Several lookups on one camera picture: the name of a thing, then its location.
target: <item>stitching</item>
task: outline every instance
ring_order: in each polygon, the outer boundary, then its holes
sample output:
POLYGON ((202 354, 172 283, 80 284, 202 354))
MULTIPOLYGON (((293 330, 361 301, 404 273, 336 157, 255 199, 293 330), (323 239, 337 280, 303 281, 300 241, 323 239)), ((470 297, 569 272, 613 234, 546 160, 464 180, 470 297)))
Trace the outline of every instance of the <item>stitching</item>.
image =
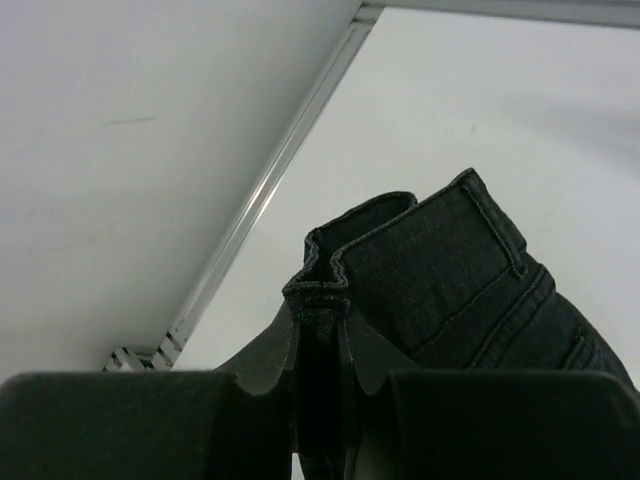
POLYGON ((580 370, 589 369, 589 363, 591 363, 591 359, 593 358, 593 356, 596 353, 596 349, 594 348, 594 346, 591 343, 586 342, 585 346, 589 347, 589 356, 584 360, 584 362, 581 362, 580 365, 576 365, 580 370))
POLYGON ((500 333, 500 330, 502 330, 502 326, 509 320, 509 318, 511 318, 514 315, 515 312, 517 312, 520 309, 520 307, 525 302, 525 300, 527 300, 531 295, 531 292, 538 287, 538 285, 544 278, 545 273, 546 273, 545 268, 542 265, 540 265, 540 267, 538 268, 538 273, 536 273, 536 277, 534 278, 531 285, 529 285, 529 288, 525 290, 525 292, 520 296, 520 298, 518 298, 516 303, 509 309, 509 311, 502 317, 502 319, 493 327, 493 330, 491 331, 491 333, 489 333, 487 338, 485 338, 484 342, 480 346, 480 349, 478 350, 478 353, 476 353, 476 355, 471 360, 467 368, 474 368, 478 365, 478 363, 480 363, 480 360, 482 360, 482 357, 484 357, 485 353, 487 352, 487 350, 489 349, 489 347, 497 337, 498 333, 500 333))
POLYGON ((571 348, 571 352, 569 352, 569 355, 567 355, 567 358, 562 363, 563 370, 568 370, 573 366, 573 362, 576 361, 576 359, 582 353, 582 351, 586 346, 586 341, 584 338, 582 327, 578 329, 578 333, 576 334, 575 338, 576 338, 576 341, 573 344, 573 348, 571 348))
POLYGON ((542 310, 542 308, 545 306, 545 304, 547 304, 548 300, 551 298, 551 295, 554 292, 554 288, 553 288, 553 284, 551 285, 551 288, 549 288, 549 291, 546 292, 542 298, 536 302, 535 305, 535 310, 534 312, 529 316, 529 318, 527 318, 524 323, 522 325, 520 325, 520 327, 513 333, 513 335, 511 336, 511 338, 509 339, 509 341, 507 342, 507 344, 505 345, 504 349, 502 350, 502 353, 500 354, 500 357, 498 358, 498 360, 494 363, 495 367, 492 368, 497 368, 500 366, 500 364, 502 363, 502 360, 504 359, 504 356, 507 354, 507 352, 509 351, 509 348, 511 347, 511 345, 513 344, 513 342, 516 341, 516 339, 518 338, 518 336, 531 324, 531 322, 538 316, 538 314, 540 313, 540 310, 542 310))
POLYGON ((504 240, 504 236, 502 235, 502 233, 498 231, 495 225, 495 222, 491 218, 489 218, 489 215, 487 214, 486 209, 484 208, 483 205, 480 204, 480 201, 476 198, 476 193, 468 185, 463 184, 462 189, 467 193, 471 201, 475 204, 476 208, 480 212, 480 215, 482 216, 486 224, 491 229, 491 232, 493 232, 493 235, 498 240, 498 243, 502 247, 502 250, 504 251, 507 258, 509 259, 509 263, 511 264, 511 268, 513 269, 513 272, 518 276, 518 278, 522 279, 527 272, 526 272, 526 268, 523 269, 525 265, 522 263, 522 260, 520 259, 520 257, 519 256, 518 258, 514 257, 513 251, 515 249, 507 245, 507 243, 504 240))
POLYGON ((346 222, 353 215, 358 214, 360 212, 363 212, 363 211, 365 211, 367 209, 370 209, 372 207, 375 207, 376 205, 386 201, 387 199, 390 199, 390 198, 402 198, 402 197, 405 197, 405 199, 408 201, 407 202, 408 208, 412 208, 415 205, 417 205, 417 203, 418 203, 418 199, 411 192, 389 192, 389 193, 383 193, 382 195, 378 195, 377 197, 374 197, 374 198, 364 202, 361 205, 358 205, 358 206, 356 206, 354 208, 351 208, 351 209, 347 210, 345 213, 340 215, 338 218, 335 218, 335 219, 331 220, 330 222, 325 223, 323 226, 314 229, 314 231, 326 230, 327 228, 335 227, 336 225, 340 225, 341 223, 346 222))
MULTIPOLYGON (((329 264, 331 266, 331 271, 332 271, 332 273, 333 273, 333 275, 335 277, 335 281, 334 282, 325 282, 323 287, 326 290, 331 290, 331 291, 343 291, 343 290, 346 290, 347 287, 349 286, 349 282, 348 282, 347 277, 346 277, 345 268, 341 264, 342 257, 345 254, 345 252, 347 252, 348 250, 356 247, 357 245, 359 245, 359 244, 361 244, 361 243, 363 243, 363 242, 375 237, 380 232, 386 231, 387 229, 389 229, 390 227, 396 225, 397 223, 400 223, 404 219, 409 218, 410 216, 412 216, 414 214, 417 214, 418 212, 421 212, 424 207, 426 207, 427 205, 430 205, 434 200, 437 200, 438 198, 440 198, 443 195, 451 192, 452 190, 455 190, 456 188, 458 188, 461 185, 464 187, 462 182, 464 180, 466 180, 467 178, 474 178, 475 179, 477 176, 478 176, 478 174, 472 168, 465 170, 463 173, 458 175, 458 177, 456 177, 453 180, 453 182, 451 182, 449 185, 447 185, 446 187, 440 189, 439 191, 437 191, 436 193, 434 193, 430 197, 427 197, 425 200, 423 200, 419 204, 412 206, 408 210, 405 210, 404 212, 402 212, 397 217, 389 220, 387 223, 379 225, 378 227, 374 228, 370 232, 367 232, 366 234, 362 235, 361 237, 358 237, 355 240, 353 240, 353 241, 347 243, 346 245, 343 245, 339 249, 337 249, 335 252, 333 252, 333 254, 331 255, 331 258, 329 259, 329 264)), ((334 222, 344 218, 345 215, 343 215, 339 219, 334 220, 334 222)), ((313 241, 313 236, 315 235, 316 232, 320 231, 322 228, 323 227, 316 228, 316 229, 312 230, 307 235, 307 237, 305 238, 305 245, 307 247, 309 247, 309 258, 304 263, 304 265, 302 267, 302 270, 296 276, 294 276, 289 281, 289 283, 287 285, 285 285, 285 287, 282 289, 282 293, 284 295, 288 295, 288 294, 292 294, 292 293, 295 293, 295 292, 299 292, 301 290, 313 290, 313 289, 317 289, 318 288, 318 282, 316 282, 316 281, 300 282, 299 280, 304 275, 309 273, 311 271, 311 269, 314 267, 315 263, 318 261, 319 247, 313 241)))
POLYGON ((466 312, 469 308, 471 308, 476 301, 487 291, 489 290, 491 287, 493 287, 496 283, 498 283, 500 280, 502 280, 505 275, 507 275, 509 273, 509 267, 505 268, 504 270, 502 270, 495 278, 493 278, 487 285, 485 285, 484 287, 482 287, 473 297, 471 297, 471 299, 462 307, 462 309, 458 310, 457 312, 453 313, 452 315, 450 315, 447 319, 445 319, 445 321, 442 323, 442 325, 440 326, 440 329, 434 333, 431 338, 428 338, 427 340, 425 340, 423 343, 421 343, 420 345, 418 345, 417 347, 415 347, 414 349, 412 349, 409 352, 409 355, 417 355, 420 352, 422 352, 425 348, 433 345, 436 341, 438 341, 438 339, 444 335, 444 333, 446 332, 447 328, 449 327, 449 325, 453 322, 453 320, 455 320, 457 317, 459 317, 460 315, 462 315, 464 312, 466 312))

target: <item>belt loop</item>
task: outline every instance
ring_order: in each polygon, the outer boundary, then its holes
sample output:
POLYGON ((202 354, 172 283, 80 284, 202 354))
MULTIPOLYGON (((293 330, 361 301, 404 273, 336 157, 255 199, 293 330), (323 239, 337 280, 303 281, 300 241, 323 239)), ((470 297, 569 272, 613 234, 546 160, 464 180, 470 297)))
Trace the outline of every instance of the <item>belt loop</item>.
POLYGON ((489 196, 489 192, 475 171, 469 171, 461 180, 462 189, 474 203, 480 215, 482 215, 482 218, 484 218, 484 221, 500 243, 502 250, 509 260, 509 265, 513 273, 518 278, 524 278, 527 274, 527 265, 522 261, 509 232, 500 218, 500 214, 504 215, 504 213, 499 210, 499 207, 489 196))

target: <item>white wall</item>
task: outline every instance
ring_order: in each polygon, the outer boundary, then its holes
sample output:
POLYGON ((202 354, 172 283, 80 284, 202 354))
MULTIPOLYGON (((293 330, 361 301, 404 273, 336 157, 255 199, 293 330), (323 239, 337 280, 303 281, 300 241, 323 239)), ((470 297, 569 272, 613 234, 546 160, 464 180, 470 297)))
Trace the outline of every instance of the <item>white wall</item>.
POLYGON ((0 378, 157 345, 358 4, 0 5, 0 378))
POLYGON ((313 227, 475 166, 640 381, 640 32, 386 10, 179 357, 211 368, 273 318, 313 227))

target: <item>denim fabric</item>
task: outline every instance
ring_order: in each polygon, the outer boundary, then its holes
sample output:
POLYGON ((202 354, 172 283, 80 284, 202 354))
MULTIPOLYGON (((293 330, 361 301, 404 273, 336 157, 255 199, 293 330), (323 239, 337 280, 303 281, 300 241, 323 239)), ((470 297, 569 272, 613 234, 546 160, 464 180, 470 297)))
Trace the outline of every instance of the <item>denim fabric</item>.
POLYGON ((526 246, 470 169, 421 203, 388 193, 313 230, 283 293, 320 349, 354 303, 426 368, 593 369, 631 385, 526 246))

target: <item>black jeans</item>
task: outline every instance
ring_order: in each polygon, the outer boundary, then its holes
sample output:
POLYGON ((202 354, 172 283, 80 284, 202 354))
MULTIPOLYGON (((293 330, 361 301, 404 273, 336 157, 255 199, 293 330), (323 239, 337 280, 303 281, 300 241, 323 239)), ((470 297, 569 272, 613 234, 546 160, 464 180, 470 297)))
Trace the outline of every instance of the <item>black jeans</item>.
POLYGON ((421 203, 376 197, 312 231, 305 247, 283 293, 320 348, 353 303, 426 368, 593 369, 632 384, 474 170, 421 203))

